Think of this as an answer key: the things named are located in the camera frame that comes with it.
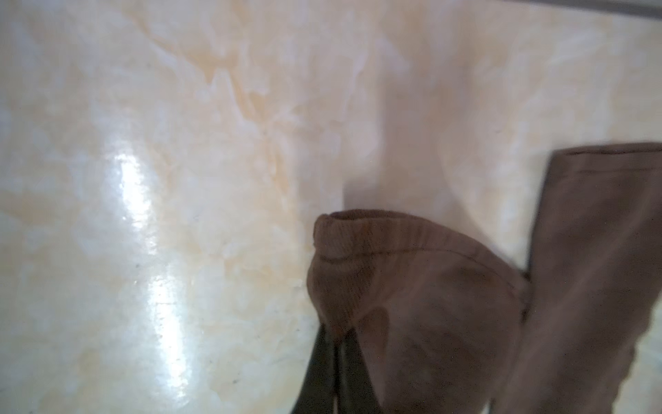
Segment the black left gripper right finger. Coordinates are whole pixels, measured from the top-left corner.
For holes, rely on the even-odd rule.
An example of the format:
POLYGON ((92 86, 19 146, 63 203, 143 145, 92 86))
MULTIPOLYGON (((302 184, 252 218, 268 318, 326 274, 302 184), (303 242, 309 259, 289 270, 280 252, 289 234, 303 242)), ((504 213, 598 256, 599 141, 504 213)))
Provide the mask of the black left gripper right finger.
POLYGON ((355 329, 337 345, 337 410, 340 414, 381 414, 355 329))

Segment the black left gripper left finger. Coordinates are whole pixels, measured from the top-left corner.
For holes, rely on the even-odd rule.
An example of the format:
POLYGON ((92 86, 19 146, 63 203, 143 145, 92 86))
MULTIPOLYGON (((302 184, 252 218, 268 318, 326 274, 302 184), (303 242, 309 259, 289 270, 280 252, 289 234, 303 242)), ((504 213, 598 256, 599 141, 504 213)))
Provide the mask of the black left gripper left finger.
POLYGON ((326 327, 321 325, 291 414, 333 414, 335 386, 335 345, 326 327))

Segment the brown trousers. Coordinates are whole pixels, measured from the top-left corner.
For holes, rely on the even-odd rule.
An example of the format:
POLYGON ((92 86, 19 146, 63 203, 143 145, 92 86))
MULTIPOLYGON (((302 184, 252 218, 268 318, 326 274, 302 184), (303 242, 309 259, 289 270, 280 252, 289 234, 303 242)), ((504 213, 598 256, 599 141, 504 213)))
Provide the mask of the brown trousers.
POLYGON ((387 210, 322 215, 314 246, 334 413, 351 329, 382 413, 610 413, 661 292, 661 146, 554 152, 527 272, 387 210))

